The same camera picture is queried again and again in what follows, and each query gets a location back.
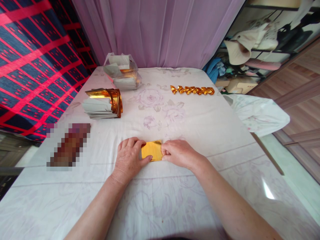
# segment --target floral tablecloth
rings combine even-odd
[[[234,114],[205,72],[194,68],[139,69],[142,85],[122,92],[121,119],[91,120],[81,106],[86,90],[112,88],[98,67],[0,202],[3,239],[63,239],[111,174],[118,144],[185,139],[284,239],[317,239],[319,226]],[[173,95],[170,85],[213,87],[209,95]],[[46,168],[70,123],[91,123],[79,164]],[[116,210],[108,239],[226,239],[194,175],[152,162],[133,179]]]

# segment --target stack of paper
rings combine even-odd
[[[114,85],[121,91],[136,90],[138,88],[141,77],[131,55],[108,54],[103,70],[113,79]]]
[[[94,89],[86,91],[89,98],[82,103],[91,119],[121,118],[122,100],[119,89]]]

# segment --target hand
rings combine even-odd
[[[185,167],[192,172],[200,162],[207,158],[196,152],[186,141],[172,140],[161,145],[162,160],[171,162],[179,167]]]
[[[143,144],[146,142],[137,137],[128,138],[119,144],[116,164],[111,174],[114,180],[127,185],[152,160],[151,155],[142,160],[139,159],[139,152]]]

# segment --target wooden cabinet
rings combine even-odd
[[[273,99],[290,116],[274,135],[320,183],[320,39],[249,95]]]

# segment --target person's left hand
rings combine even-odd
[[[127,185],[152,160],[151,155],[142,160],[139,159],[143,144],[146,142],[137,137],[128,138],[119,144],[116,164],[111,174],[117,182]]]

